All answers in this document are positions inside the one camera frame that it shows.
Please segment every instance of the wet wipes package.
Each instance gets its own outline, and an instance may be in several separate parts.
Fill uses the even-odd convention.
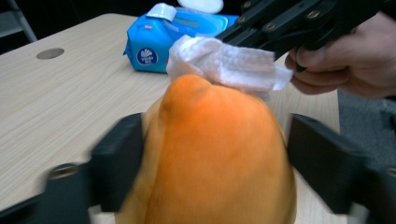
[[[179,1],[183,7],[157,4],[132,24],[124,54],[134,70],[166,73],[169,49],[183,35],[215,37],[237,19],[234,15],[211,14],[222,9],[222,1],[210,1],[216,8],[208,12],[191,9],[191,2],[196,4],[187,0]]]

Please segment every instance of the orange bread bun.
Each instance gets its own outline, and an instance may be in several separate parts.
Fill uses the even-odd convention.
[[[294,173],[259,98],[185,75],[143,125],[142,166],[118,224],[294,223]]]

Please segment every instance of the round logo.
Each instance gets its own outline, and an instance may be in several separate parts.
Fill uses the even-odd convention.
[[[142,65],[149,65],[158,62],[158,55],[153,49],[141,49],[137,52],[137,61]]]

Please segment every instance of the crumpled tissue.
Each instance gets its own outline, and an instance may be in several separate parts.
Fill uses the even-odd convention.
[[[214,84],[254,93],[268,100],[291,80],[291,70],[274,63],[275,54],[231,46],[212,37],[182,36],[169,49],[166,72],[171,80],[196,74]]]

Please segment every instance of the light wood tabletop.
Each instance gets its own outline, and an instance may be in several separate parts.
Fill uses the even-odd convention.
[[[0,55],[0,210],[40,192],[48,169],[87,161],[92,146],[120,118],[146,111],[163,95],[167,75],[136,72],[122,55],[134,20],[106,14]],[[47,49],[64,53],[36,57]],[[268,104],[285,133],[291,112],[339,130],[335,91],[306,96],[289,85],[271,96]],[[114,222],[111,214],[95,220]],[[296,223],[347,219],[332,215],[298,178]]]

